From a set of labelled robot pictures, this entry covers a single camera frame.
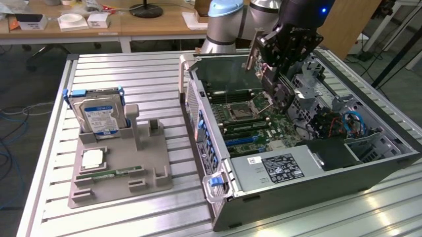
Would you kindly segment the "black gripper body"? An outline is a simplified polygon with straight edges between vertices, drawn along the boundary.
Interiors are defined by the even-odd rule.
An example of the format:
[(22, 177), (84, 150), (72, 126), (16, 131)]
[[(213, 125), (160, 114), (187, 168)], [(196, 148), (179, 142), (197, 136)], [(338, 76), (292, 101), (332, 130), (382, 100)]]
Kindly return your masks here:
[(283, 0), (276, 30), (287, 30), (287, 66), (298, 62), (303, 37), (323, 25), (334, 0)]

